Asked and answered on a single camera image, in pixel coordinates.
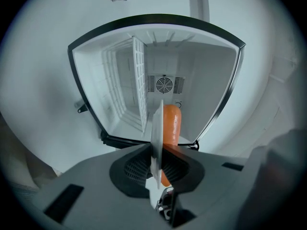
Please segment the orange sausage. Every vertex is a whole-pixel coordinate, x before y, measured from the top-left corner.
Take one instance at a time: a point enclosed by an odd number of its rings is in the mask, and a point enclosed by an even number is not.
[[[163,144],[178,145],[181,127],[181,111],[175,105],[163,106]],[[161,174],[161,182],[164,186],[171,183],[164,172]]]

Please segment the fan vent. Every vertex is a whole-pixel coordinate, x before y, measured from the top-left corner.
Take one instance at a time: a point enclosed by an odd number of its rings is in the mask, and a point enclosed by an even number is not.
[[[170,92],[173,88],[173,82],[169,78],[160,78],[157,81],[157,90],[161,93]]]
[[[183,91],[183,85],[184,85],[185,78],[181,77],[175,77],[175,84],[174,84],[174,94],[181,94]]]
[[[154,75],[148,75],[147,76],[147,89],[148,89],[148,92],[154,92],[154,82],[155,82]]]

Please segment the fan grille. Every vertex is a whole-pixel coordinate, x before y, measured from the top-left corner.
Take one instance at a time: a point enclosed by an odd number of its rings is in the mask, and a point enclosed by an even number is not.
[[[157,81],[157,90],[161,93],[167,93],[172,90],[173,82],[169,78],[160,78]]]

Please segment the orange object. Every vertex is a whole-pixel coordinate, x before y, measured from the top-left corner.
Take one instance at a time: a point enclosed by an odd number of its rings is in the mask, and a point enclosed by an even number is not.
[[[175,105],[163,106],[163,144],[178,145],[181,127],[181,111]],[[164,172],[161,174],[163,186],[170,186]]]

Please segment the black rectangular slot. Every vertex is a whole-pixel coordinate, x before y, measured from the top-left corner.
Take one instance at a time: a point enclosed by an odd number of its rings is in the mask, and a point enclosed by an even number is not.
[[[242,171],[244,168],[243,165],[234,164],[234,163],[223,163],[222,166],[235,171]]]
[[[83,189],[82,186],[70,184],[44,213],[56,222],[61,223]]]

